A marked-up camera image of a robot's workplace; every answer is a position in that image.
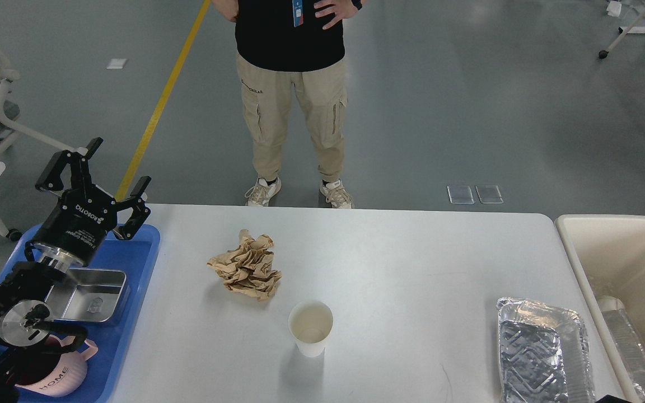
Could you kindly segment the person's left hand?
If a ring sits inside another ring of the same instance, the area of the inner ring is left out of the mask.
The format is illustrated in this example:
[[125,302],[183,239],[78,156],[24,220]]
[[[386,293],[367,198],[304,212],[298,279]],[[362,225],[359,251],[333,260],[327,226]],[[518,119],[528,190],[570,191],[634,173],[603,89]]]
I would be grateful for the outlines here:
[[358,11],[360,11],[367,1],[318,1],[315,2],[313,7],[315,9],[316,18],[324,18],[331,16],[323,27],[323,30],[329,30],[343,20],[353,18]]

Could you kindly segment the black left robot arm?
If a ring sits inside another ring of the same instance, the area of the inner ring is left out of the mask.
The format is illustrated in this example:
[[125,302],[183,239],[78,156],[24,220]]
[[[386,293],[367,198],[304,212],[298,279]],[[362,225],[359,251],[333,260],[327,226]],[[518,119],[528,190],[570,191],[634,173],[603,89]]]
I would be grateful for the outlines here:
[[83,326],[54,318],[45,301],[51,288],[69,268],[87,267],[110,233],[130,240],[151,214],[143,198],[150,176],[122,201],[92,181],[88,163],[102,141],[55,153],[34,185],[57,195],[57,204],[0,283],[0,402],[18,401],[16,382],[36,357],[69,354],[87,339]]

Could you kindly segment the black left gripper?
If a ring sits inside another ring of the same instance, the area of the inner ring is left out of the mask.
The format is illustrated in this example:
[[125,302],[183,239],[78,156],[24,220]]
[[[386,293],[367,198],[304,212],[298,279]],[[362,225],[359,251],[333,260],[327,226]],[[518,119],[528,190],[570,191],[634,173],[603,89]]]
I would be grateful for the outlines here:
[[[115,202],[107,191],[94,187],[88,161],[103,142],[96,137],[85,148],[55,153],[35,183],[36,190],[60,197],[31,242],[39,250],[44,246],[64,250],[82,267],[91,263],[108,232],[113,229],[118,240],[131,240],[151,214],[144,200],[150,176],[142,176],[130,196],[120,202]],[[67,167],[70,168],[68,189],[64,188],[61,178]],[[132,210],[130,217],[116,227],[115,213],[126,209]]]

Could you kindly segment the person's right hand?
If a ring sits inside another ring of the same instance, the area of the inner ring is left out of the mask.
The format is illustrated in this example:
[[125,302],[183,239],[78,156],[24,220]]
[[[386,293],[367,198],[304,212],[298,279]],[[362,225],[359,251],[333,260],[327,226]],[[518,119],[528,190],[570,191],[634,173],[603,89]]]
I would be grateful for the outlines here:
[[212,3],[225,20],[236,23],[240,13],[238,0],[212,0]]

